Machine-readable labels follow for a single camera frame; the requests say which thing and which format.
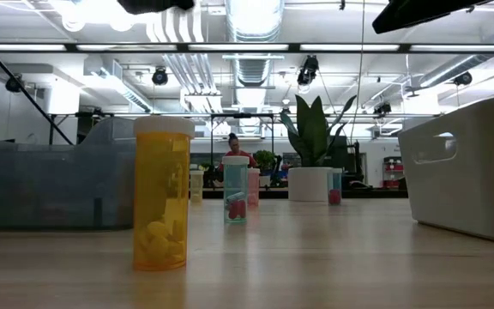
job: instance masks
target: white planter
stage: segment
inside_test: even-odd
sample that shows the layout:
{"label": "white planter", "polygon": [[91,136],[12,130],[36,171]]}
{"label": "white planter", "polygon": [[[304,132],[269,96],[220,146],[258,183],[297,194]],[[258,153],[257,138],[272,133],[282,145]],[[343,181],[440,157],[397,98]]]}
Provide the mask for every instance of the white planter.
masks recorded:
{"label": "white planter", "polygon": [[289,201],[327,202],[327,174],[331,167],[291,168],[287,174]]}

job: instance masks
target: ceiling light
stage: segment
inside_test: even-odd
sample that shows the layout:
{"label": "ceiling light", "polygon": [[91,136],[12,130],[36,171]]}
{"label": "ceiling light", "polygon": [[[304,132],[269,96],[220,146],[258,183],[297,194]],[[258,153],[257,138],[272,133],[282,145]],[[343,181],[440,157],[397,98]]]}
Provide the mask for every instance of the ceiling light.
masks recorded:
{"label": "ceiling light", "polygon": [[192,44],[191,51],[286,51],[288,44]]}
{"label": "ceiling light", "polygon": [[363,47],[369,52],[395,52],[400,46],[397,44],[302,44],[301,51],[316,52],[359,52]]}
{"label": "ceiling light", "polygon": [[281,55],[222,55],[224,60],[283,60]]}
{"label": "ceiling light", "polygon": [[0,52],[25,51],[25,52],[65,52],[62,44],[0,44]]}
{"label": "ceiling light", "polygon": [[413,45],[413,52],[494,52],[494,45]]}
{"label": "ceiling light", "polygon": [[103,45],[103,44],[79,44],[79,51],[83,52],[173,52],[177,50],[174,44],[157,45]]}

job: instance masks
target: clear plastic container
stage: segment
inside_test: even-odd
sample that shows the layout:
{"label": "clear plastic container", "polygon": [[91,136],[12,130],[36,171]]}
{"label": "clear plastic container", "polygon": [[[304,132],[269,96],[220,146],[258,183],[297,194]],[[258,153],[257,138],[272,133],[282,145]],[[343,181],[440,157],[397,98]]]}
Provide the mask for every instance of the clear plastic container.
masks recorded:
{"label": "clear plastic container", "polygon": [[194,123],[150,116],[135,121],[136,270],[171,270],[186,264],[190,139]]}
{"label": "clear plastic container", "polygon": [[190,171],[190,202],[199,205],[203,202],[204,171]]}
{"label": "clear plastic container", "polygon": [[340,205],[342,202],[342,168],[333,168],[329,171],[327,183],[329,205]]}
{"label": "clear plastic container", "polygon": [[259,175],[261,170],[258,168],[249,169],[249,206],[258,207],[258,190],[259,190]]}
{"label": "clear plastic container", "polygon": [[247,196],[249,195],[249,158],[225,156],[224,165],[224,221],[247,221]]}

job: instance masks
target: potted plant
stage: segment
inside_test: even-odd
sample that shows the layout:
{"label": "potted plant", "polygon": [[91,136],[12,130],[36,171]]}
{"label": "potted plant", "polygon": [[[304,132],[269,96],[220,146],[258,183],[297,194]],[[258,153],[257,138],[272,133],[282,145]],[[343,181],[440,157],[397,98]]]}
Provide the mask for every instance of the potted plant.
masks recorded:
{"label": "potted plant", "polygon": [[272,173],[275,165],[274,153],[267,150],[258,150],[255,152],[255,161],[258,168],[261,169],[263,175],[269,175]]}
{"label": "potted plant", "polygon": [[298,128],[295,128],[286,113],[280,114],[281,122],[288,131],[289,142],[302,162],[302,167],[289,169],[287,175],[289,200],[301,202],[326,202],[328,200],[327,174],[330,167],[323,167],[323,162],[346,124],[341,124],[334,136],[331,136],[331,129],[340,122],[355,100],[354,95],[344,105],[339,117],[331,125],[325,118],[322,99],[319,96],[311,106],[297,96]]}

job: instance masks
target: white cap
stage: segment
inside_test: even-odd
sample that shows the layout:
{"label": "white cap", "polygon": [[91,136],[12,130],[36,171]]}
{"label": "white cap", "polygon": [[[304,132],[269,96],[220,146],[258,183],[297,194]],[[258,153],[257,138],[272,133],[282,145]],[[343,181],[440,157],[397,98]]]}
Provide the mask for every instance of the white cap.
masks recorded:
{"label": "white cap", "polygon": [[224,165],[248,165],[249,158],[242,155],[227,155],[222,158],[222,164]]}
{"label": "white cap", "polygon": [[135,135],[139,133],[168,132],[182,133],[194,138],[196,126],[194,122],[184,118],[147,116],[139,117],[134,124]]}

